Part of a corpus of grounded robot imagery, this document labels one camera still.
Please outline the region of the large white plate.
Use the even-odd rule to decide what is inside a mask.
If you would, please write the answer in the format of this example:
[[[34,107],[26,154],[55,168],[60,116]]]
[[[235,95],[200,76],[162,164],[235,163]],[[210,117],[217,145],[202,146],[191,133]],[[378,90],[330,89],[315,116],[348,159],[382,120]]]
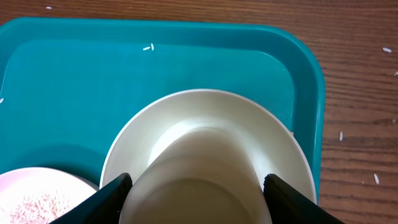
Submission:
[[[1,223],[50,223],[98,191],[77,175],[46,167],[1,174]]]

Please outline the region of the white cup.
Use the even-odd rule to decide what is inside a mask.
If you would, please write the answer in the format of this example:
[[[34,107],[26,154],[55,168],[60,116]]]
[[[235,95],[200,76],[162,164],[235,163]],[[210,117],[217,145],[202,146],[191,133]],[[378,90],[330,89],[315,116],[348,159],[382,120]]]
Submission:
[[[208,128],[184,134],[132,186],[120,223],[271,223],[243,143]]]

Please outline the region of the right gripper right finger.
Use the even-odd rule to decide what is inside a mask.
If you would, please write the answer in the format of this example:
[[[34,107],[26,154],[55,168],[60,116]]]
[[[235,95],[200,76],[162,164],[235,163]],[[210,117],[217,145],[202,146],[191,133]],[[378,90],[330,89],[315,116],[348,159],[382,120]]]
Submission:
[[[275,174],[265,177],[263,195],[275,224],[344,224]]]

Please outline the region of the teal plastic tray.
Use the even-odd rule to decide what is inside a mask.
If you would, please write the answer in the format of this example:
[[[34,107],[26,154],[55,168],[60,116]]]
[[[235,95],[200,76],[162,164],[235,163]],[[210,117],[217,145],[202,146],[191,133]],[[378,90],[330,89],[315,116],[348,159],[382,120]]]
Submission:
[[[292,133],[319,197],[325,82],[311,51],[269,26],[19,18],[1,26],[1,172],[51,167],[96,184],[114,139],[172,93],[252,100]]]

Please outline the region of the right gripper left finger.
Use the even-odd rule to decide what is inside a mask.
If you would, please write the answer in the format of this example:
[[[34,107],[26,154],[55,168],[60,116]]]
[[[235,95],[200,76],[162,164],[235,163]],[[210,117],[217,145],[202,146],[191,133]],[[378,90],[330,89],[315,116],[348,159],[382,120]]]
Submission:
[[[131,176],[122,173],[51,224],[119,223],[124,201],[132,186]]]

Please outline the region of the white saucer bowl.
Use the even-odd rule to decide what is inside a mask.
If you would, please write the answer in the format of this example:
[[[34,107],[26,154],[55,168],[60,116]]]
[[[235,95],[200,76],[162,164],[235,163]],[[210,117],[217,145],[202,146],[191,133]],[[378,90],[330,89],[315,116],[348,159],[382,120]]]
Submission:
[[[197,131],[227,134],[242,147],[259,183],[274,173],[317,201],[309,163],[285,125],[256,102],[214,89],[172,93],[135,114],[109,148],[99,186],[104,187],[123,172],[137,180],[168,146]]]

